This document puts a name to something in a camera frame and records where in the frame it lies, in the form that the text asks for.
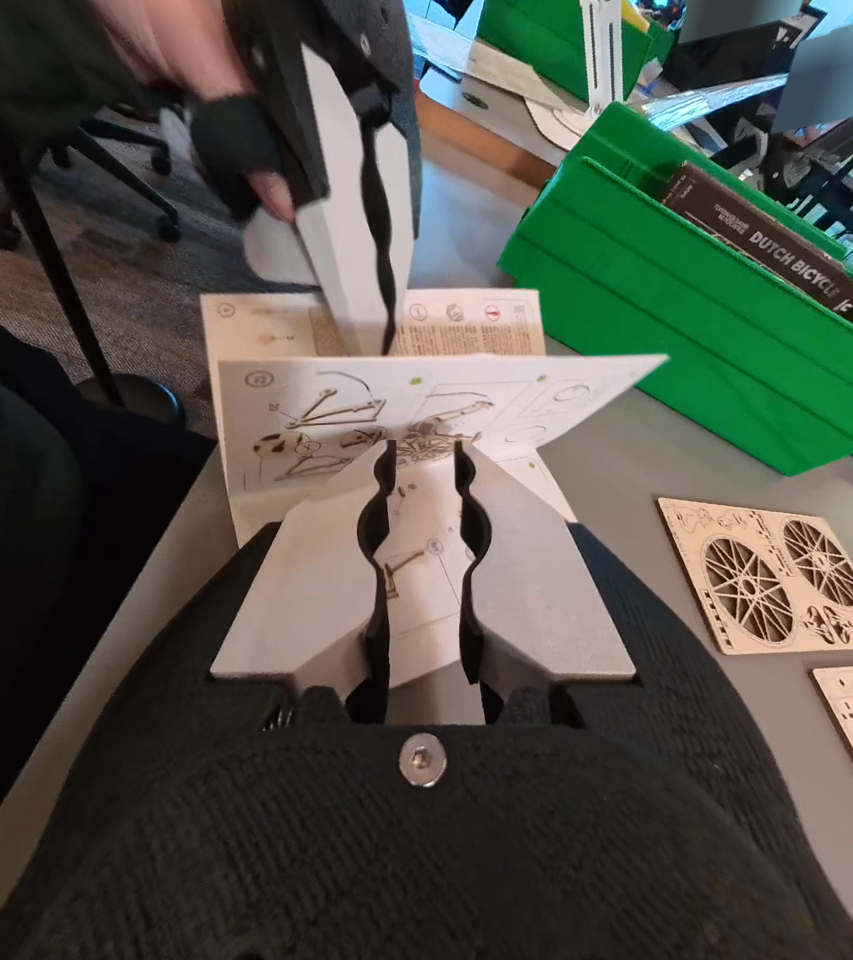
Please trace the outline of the person's left forearm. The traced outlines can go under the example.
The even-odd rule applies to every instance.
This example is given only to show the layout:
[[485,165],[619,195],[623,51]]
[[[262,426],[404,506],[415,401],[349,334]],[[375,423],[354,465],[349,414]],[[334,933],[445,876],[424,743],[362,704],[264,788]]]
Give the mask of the person's left forearm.
[[222,2],[0,1],[0,124],[17,140],[66,133],[155,85],[201,102],[253,90]]

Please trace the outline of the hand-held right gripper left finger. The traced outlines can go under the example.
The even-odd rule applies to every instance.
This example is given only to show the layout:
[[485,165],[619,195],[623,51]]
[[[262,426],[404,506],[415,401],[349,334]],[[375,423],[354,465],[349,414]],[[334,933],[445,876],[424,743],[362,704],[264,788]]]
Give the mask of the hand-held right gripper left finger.
[[360,723],[385,722],[384,570],[397,445],[380,440],[289,510],[212,661],[219,681],[329,688]]

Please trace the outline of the brown cardboard kit box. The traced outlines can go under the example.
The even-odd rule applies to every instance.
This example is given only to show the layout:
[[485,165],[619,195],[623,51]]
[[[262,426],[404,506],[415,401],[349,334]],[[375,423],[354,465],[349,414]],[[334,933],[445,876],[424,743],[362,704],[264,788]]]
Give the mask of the brown cardboard kit box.
[[684,162],[660,191],[659,200],[704,233],[853,324],[853,278],[840,262],[702,168]]

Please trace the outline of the person's left hand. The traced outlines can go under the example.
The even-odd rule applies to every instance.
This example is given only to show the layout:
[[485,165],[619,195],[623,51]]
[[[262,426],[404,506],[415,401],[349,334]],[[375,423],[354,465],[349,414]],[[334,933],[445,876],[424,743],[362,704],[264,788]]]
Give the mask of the person's left hand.
[[280,222],[295,221],[280,143],[257,98],[199,102],[190,136],[204,180],[234,220],[247,223],[263,209]]

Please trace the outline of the white upright slotted board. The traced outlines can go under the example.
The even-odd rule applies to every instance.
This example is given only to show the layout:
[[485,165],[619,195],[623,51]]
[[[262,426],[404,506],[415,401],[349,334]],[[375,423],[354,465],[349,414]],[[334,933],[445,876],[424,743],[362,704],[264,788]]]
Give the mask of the white upright slotted board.
[[588,84],[586,127],[607,107],[624,101],[622,5],[620,1],[581,1]]

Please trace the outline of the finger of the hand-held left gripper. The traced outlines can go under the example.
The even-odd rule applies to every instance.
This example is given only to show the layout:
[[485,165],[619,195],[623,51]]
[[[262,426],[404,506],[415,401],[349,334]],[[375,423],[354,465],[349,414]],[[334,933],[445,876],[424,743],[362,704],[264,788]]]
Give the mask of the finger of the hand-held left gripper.
[[373,243],[376,279],[391,342],[403,306],[415,244],[407,138],[393,124],[373,134]]
[[349,355],[390,353],[399,304],[399,131],[384,92],[358,91],[357,112],[331,66],[301,48],[328,191],[296,228]]

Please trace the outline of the black stand pole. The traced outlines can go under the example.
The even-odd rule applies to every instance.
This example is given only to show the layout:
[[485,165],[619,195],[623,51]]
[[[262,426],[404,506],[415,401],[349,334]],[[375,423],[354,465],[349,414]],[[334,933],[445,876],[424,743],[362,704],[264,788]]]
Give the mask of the black stand pole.
[[167,386],[147,376],[112,372],[15,147],[0,147],[0,183],[0,250],[12,251],[19,244],[17,220],[91,373],[77,384],[80,395],[88,402],[125,409],[166,426],[185,427],[185,405]]

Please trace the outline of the large green plastic bin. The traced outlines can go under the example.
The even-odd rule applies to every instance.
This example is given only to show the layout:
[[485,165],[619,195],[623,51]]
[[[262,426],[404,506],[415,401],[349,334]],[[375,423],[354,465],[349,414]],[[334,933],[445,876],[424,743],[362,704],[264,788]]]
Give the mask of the large green plastic bin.
[[660,202],[689,162],[827,251],[827,238],[629,106],[608,106],[497,265],[583,355],[665,354],[639,389],[784,476],[853,455],[853,324]]

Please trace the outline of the black office chair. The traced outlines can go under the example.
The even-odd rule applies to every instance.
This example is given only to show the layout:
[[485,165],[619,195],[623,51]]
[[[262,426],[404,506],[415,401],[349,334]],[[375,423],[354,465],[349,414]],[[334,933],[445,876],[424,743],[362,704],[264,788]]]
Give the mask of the black office chair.
[[67,136],[27,141],[20,144],[17,150],[28,178],[33,177],[45,157],[50,157],[61,169],[72,166],[71,153],[92,162],[159,211],[156,236],[160,241],[178,243],[181,224],[176,207],[107,150],[103,141],[146,149],[153,172],[162,177],[171,174],[171,151],[165,139],[100,115],[80,122],[77,129]]

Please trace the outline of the wooden sheet with wheel cutouts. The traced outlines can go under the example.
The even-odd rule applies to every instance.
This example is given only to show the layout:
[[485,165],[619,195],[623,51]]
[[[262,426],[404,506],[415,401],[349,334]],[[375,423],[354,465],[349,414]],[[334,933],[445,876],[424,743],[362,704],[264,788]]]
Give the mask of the wooden sheet with wheel cutouts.
[[670,497],[656,505],[720,653],[853,651],[853,561],[825,519]]

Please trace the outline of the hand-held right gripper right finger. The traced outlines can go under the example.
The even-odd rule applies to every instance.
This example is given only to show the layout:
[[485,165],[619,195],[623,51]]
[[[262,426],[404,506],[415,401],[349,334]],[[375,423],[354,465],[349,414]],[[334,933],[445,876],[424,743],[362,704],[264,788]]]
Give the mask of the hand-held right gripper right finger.
[[571,525],[550,502],[458,441],[454,482],[470,560],[460,600],[460,662],[486,722],[511,695],[623,685],[637,669]]

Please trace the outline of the small green plastic bin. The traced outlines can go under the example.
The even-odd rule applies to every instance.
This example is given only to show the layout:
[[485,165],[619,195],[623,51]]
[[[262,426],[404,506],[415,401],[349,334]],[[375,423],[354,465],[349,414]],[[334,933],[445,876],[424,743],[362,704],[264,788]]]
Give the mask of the small green plastic bin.
[[[486,1],[477,37],[588,102],[588,52],[579,2]],[[621,37],[623,92],[628,94],[645,66],[652,61],[666,63],[675,34],[649,21],[631,2],[623,2]]]

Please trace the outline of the flat cardboard sheets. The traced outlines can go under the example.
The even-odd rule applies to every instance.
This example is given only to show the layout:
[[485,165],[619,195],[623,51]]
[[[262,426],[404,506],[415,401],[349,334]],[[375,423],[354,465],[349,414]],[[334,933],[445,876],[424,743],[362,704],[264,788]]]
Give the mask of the flat cardboard sheets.
[[587,104],[540,76],[532,66],[415,11],[407,13],[414,59],[423,66],[420,126],[452,135],[455,122],[467,133],[493,135],[534,158],[557,166],[585,132]]

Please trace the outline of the white instruction booklet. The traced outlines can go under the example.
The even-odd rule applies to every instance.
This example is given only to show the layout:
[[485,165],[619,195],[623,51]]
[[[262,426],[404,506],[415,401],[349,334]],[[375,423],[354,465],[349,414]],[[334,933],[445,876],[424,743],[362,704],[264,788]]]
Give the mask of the white instruction booklet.
[[540,448],[669,362],[547,354],[534,290],[410,290],[386,357],[348,356],[320,294],[203,294],[201,312],[241,545],[382,440],[409,473],[474,443],[572,521]]

